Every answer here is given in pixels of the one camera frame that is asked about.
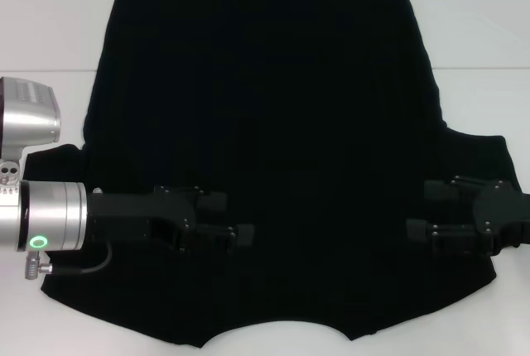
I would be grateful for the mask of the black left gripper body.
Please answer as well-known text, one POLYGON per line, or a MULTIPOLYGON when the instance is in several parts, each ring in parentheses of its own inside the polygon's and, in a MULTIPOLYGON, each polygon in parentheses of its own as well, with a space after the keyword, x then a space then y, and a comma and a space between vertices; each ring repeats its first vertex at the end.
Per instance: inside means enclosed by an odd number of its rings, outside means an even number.
POLYGON ((195 230, 200 190, 156 186, 146 194, 92 193, 84 240, 89 243, 159 243, 184 249, 195 230))

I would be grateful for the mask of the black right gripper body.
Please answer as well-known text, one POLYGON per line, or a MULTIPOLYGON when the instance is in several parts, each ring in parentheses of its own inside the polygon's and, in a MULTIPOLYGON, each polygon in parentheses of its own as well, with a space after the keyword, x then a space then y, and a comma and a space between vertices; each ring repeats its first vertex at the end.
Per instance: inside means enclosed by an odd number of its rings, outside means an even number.
POLYGON ((489 256, 529 244, 529 194, 515 190, 509 181, 489 182, 475 198, 475 223, 489 256))

